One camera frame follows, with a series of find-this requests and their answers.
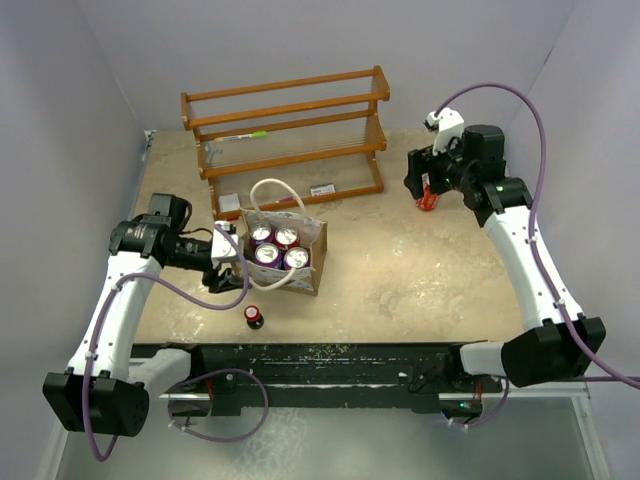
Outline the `red cola can back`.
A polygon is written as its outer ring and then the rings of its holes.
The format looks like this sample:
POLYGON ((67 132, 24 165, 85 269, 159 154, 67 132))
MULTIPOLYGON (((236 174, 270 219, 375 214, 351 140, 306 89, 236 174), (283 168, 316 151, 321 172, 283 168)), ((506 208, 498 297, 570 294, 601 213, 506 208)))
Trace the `red cola can back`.
POLYGON ((416 206, 421 211, 433 211, 436 209, 440 200, 440 195, 432 191, 430 185, 426 185, 423 189, 423 195, 416 201, 416 206))

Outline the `red cola can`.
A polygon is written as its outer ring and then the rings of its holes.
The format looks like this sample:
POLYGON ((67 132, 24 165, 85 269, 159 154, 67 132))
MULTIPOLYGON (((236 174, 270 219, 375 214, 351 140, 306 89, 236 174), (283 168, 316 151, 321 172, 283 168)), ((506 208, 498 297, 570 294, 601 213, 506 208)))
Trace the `red cola can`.
POLYGON ((274 242, 279 249, 287 251, 300 246, 300 236, 295 228, 282 226, 275 231, 274 242))
POLYGON ((430 185, 426 185, 423 189, 423 195, 416 201, 416 206, 421 211, 433 211, 436 209, 440 200, 440 195, 432 191, 430 185))

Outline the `purple can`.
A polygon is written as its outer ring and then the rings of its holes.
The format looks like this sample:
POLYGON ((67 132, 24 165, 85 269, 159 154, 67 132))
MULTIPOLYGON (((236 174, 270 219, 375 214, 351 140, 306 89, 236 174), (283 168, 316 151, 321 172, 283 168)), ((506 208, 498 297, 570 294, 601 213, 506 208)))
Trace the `purple can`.
POLYGON ((266 221, 258 221, 249 227, 249 243, 253 249, 265 243, 272 243, 274 227, 266 221))
POLYGON ((307 249, 294 247, 286 251, 283 257, 283 267, 285 270, 303 269, 310 266, 311 256, 307 249))
POLYGON ((254 263, 261 267, 280 269, 282 260, 282 251, 273 243, 260 244, 254 251, 254 263))

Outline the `red cola can front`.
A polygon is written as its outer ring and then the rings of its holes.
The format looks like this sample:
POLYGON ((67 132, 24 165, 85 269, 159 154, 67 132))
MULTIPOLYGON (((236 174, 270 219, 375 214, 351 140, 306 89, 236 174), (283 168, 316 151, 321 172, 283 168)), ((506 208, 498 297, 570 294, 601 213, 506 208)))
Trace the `red cola can front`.
POLYGON ((275 231, 274 242, 279 249, 287 251, 300 246, 300 236, 295 228, 282 226, 275 231))

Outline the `canvas tote bag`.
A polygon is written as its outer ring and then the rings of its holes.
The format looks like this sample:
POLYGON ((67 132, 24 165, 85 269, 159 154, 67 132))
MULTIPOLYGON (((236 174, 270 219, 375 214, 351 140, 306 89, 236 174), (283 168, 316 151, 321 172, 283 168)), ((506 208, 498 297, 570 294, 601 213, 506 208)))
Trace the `canvas tote bag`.
POLYGON ((327 252, 327 223, 312 217, 287 183, 258 181, 249 194, 252 207, 241 210, 246 233, 249 282, 257 291, 286 290, 316 296, 327 252), (289 192, 299 211, 269 211, 256 194, 268 184, 289 192))

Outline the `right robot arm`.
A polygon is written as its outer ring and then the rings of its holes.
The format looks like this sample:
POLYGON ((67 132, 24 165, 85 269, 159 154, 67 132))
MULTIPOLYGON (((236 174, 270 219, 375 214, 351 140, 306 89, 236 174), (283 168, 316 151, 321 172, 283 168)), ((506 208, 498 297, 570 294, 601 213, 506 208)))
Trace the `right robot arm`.
POLYGON ((467 391, 480 375, 499 376, 517 387, 582 376, 590 359, 580 349, 602 345, 606 329, 587 317, 560 278, 537 223, 525 182, 506 173, 505 136, 497 126, 472 125, 449 140, 407 155, 405 187, 414 198, 458 191, 499 253, 522 315, 523 333, 508 342, 457 347, 445 366, 446 383, 467 391))

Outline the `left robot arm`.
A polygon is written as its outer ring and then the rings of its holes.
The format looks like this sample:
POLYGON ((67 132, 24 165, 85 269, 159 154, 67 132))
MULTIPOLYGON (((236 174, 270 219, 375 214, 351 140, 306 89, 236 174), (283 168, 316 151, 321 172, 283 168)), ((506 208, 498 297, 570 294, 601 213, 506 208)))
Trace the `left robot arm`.
POLYGON ((164 268, 201 273, 212 293, 248 291, 249 268, 236 228, 218 221, 210 240, 189 238, 185 228, 192 212, 188 200, 155 193, 146 213, 111 232, 106 278, 87 331, 65 370, 47 374, 43 384, 44 397, 65 430, 134 437, 152 401, 174 385, 194 392, 204 384, 206 369, 195 347, 161 347, 142 364, 130 364, 154 286, 197 301, 161 279, 164 268))

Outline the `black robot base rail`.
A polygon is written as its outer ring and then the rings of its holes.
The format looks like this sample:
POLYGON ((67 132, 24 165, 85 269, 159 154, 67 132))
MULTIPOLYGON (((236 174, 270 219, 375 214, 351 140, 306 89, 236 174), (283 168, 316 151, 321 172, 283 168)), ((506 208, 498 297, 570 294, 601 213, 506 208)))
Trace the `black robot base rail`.
POLYGON ((452 343, 205 344, 179 400, 210 400, 216 416, 245 407, 407 409, 475 415, 470 400, 497 394, 489 376, 463 372, 452 343))

